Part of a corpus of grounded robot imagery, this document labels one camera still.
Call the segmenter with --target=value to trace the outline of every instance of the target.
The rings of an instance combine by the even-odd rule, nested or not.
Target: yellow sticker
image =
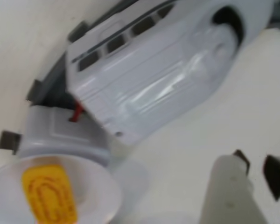
[[[22,176],[27,201],[39,224],[74,224],[77,210],[69,178],[59,165],[29,168]]]

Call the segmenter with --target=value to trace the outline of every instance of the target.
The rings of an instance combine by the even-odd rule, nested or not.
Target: car window
[[[145,31],[149,30],[155,25],[155,22],[151,16],[146,17],[145,19],[138,22],[135,26],[132,27],[132,32],[134,36],[138,36]]]
[[[112,39],[111,41],[109,41],[107,43],[108,53],[111,53],[111,52],[117,50],[121,46],[125,45],[125,43],[126,43],[126,41],[125,41],[123,35],[122,34],[118,35],[117,37],[115,37],[114,39]]]
[[[89,66],[93,65],[99,60],[99,55],[97,51],[92,52],[79,62],[79,71],[87,69]]]

